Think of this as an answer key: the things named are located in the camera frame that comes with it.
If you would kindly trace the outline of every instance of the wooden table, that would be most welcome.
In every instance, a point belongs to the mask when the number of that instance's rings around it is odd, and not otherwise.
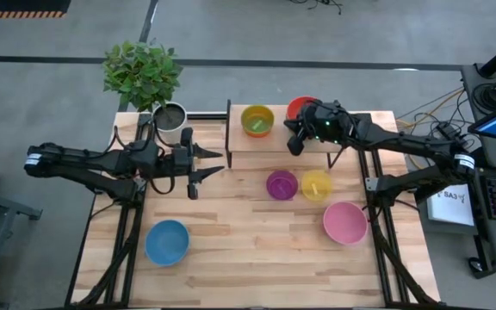
[[[373,121],[396,130],[394,114],[371,112]],[[132,140],[138,114],[119,113],[115,124],[124,141]],[[225,121],[190,121],[195,142],[224,152]],[[402,154],[380,151],[384,174],[406,173]],[[197,167],[226,165],[226,158],[197,160]],[[305,153],[239,153],[233,169],[225,169],[198,186],[200,198],[187,198],[184,178],[169,195],[146,194],[130,307],[378,307],[383,306],[372,235],[359,245],[342,246],[328,239],[322,228],[325,208],[336,201],[363,206],[357,153],[348,149],[329,170],[333,192],[323,203],[298,193],[292,201],[274,201],[265,180],[274,170],[286,169],[301,178],[311,169],[326,168],[326,158]],[[165,188],[166,180],[157,180]],[[410,195],[401,200],[414,203]],[[96,198],[94,210],[111,203]],[[72,301],[84,298],[107,269],[115,242],[119,207],[94,218],[87,232]],[[392,208],[400,255],[415,280],[439,300],[419,215],[397,204]],[[178,265],[159,268],[144,253],[144,237],[157,222],[176,219],[187,225],[191,244]],[[394,271],[388,274],[397,295]],[[118,276],[118,283],[123,272]],[[116,295],[121,285],[116,287]]]

